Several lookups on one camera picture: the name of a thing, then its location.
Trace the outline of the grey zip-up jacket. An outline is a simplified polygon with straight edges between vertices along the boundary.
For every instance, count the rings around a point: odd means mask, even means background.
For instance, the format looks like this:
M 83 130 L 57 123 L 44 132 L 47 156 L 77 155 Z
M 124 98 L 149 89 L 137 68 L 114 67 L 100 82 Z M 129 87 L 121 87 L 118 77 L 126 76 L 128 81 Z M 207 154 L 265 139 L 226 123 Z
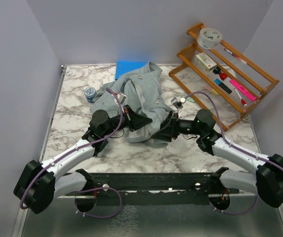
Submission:
M 97 91 L 90 112 L 105 110 L 110 117 L 119 115 L 119 106 L 114 96 L 106 92 L 106 88 L 116 93 L 122 92 L 127 96 L 124 105 L 129 105 L 134 112 L 152 119 L 152 123 L 137 131 L 127 131 L 126 141 L 144 143 L 152 148 L 166 147 L 167 142 L 151 138 L 172 110 L 161 96 L 161 73 L 162 69 L 158 65 L 147 62 L 143 67 L 123 74 L 117 81 L 103 84 Z

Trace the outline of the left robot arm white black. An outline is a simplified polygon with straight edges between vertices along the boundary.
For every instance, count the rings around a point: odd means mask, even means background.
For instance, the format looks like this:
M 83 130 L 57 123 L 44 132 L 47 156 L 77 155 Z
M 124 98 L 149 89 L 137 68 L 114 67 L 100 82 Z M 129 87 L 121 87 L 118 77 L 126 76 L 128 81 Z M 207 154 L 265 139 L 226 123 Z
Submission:
M 120 107 L 120 114 L 112 118 L 104 110 L 95 111 L 88 130 L 75 145 L 54 158 L 44 162 L 31 160 L 25 165 L 13 191 L 20 208 L 39 214 L 58 193 L 89 194 L 93 183 L 78 171 L 71 175 L 67 172 L 100 153 L 118 130 L 136 131 L 150 123 L 151 118 L 134 112 L 128 105 Z

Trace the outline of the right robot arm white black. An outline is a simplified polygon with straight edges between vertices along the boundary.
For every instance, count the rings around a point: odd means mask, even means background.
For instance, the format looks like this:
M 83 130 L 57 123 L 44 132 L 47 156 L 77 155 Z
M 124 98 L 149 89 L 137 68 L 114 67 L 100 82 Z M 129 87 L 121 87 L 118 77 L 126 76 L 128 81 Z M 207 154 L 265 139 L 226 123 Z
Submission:
M 201 151 L 224 158 L 245 170 L 235 172 L 227 168 L 215 173 L 210 187 L 215 193 L 228 189 L 239 189 L 258 195 L 271 207 L 283 203 L 283 157 L 252 152 L 230 142 L 215 131 L 215 119 L 209 110 L 200 109 L 194 120 L 179 119 L 174 113 L 161 123 L 160 130 L 152 139 L 171 142 L 180 134 L 196 135 Z

